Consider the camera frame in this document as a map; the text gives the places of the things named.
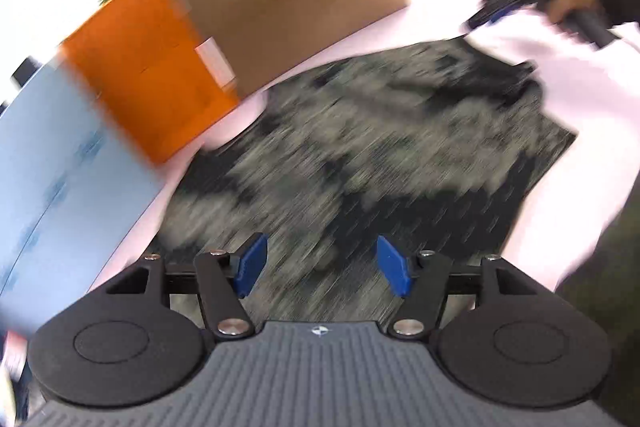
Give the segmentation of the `orange board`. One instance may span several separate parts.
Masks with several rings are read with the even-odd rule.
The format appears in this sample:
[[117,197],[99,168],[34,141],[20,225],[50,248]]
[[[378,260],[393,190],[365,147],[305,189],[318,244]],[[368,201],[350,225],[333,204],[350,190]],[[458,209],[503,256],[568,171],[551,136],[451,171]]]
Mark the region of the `orange board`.
[[60,44],[65,61],[155,165],[239,105],[196,50],[178,0],[108,0]]

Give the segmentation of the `light blue foam board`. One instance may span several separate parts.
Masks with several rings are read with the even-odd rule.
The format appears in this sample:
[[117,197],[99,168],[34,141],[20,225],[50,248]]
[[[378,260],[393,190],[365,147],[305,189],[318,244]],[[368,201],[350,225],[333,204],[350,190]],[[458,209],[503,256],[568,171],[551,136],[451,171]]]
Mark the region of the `light blue foam board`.
[[1,326],[32,335],[81,298],[163,184],[67,70],[1,115]]

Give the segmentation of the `olive green sleeve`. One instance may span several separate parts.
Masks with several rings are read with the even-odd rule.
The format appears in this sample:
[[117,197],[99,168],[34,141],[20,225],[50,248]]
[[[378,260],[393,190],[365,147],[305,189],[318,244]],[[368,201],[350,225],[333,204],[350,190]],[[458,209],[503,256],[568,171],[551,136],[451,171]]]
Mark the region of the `olive green sleeve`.
[[[600,0],[611,26],[638,23],[639,0]],[[591,256],[562,280],[559,294],[610,338],[612,374],[600,393],[603,410],[626,426],[639,424],[639,185],[606,227]]]

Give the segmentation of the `camouflage patterned garment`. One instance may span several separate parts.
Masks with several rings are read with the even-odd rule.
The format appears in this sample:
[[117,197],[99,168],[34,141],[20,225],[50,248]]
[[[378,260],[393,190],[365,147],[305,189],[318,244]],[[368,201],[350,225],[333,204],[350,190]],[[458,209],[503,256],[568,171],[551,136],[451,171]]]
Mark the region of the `camouflage patterned garment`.
[[461,38],[345,58],[276,84],[250,127],[196,153],[151,247],[188,263],[262,232],[255,321],[383,320],[397,303],[378,236],[458,261],[498,253],[573,140],[544,115],[532,64]]

